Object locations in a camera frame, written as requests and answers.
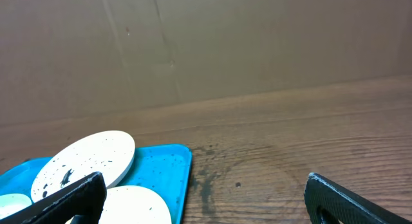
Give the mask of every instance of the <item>white disc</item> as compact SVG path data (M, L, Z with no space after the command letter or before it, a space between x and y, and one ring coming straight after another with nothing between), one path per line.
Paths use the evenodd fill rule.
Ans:
M2 195L0 196L0 219L19 212L31 204L31 199L24 194Z
M133 163L135 141L123 131L104 131L87 136L55 155L38 173L32 185L37 202L61 188L101 172L107 188L116 186Z
M166 203L157 193L128 185L108 189L98 223L171 224L172 219Z

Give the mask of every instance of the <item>speckled white disc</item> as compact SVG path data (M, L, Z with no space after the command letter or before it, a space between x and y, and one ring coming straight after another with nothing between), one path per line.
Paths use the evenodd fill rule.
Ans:
M120 186L108 189L98 223L171 224L172 219L157 193L141 186Z
M133 163L135 141L123 131L104 131L87 136L55 155L38 173L32 185L37 202L61 188L101 172L107 188L116 186Z
M2 195L0 196L0 219L19 212L31 204L31 199L24 194Z

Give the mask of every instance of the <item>paint splatter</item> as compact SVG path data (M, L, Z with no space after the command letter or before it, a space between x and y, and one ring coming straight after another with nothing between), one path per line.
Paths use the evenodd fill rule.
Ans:
M66 185L67 183L70 182L69 177L73 172L71 171L71 169L69 169L69 171L66 172L66 174L63 177L63 180L60 182L60 188L63 188L64 185Z

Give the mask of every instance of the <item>wooden table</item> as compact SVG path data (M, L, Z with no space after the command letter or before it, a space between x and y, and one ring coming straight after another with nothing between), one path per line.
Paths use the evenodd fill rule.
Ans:
M412 220L412 77L0 127L0 173L119 129L192 149L185 223L309 223L317 172Z

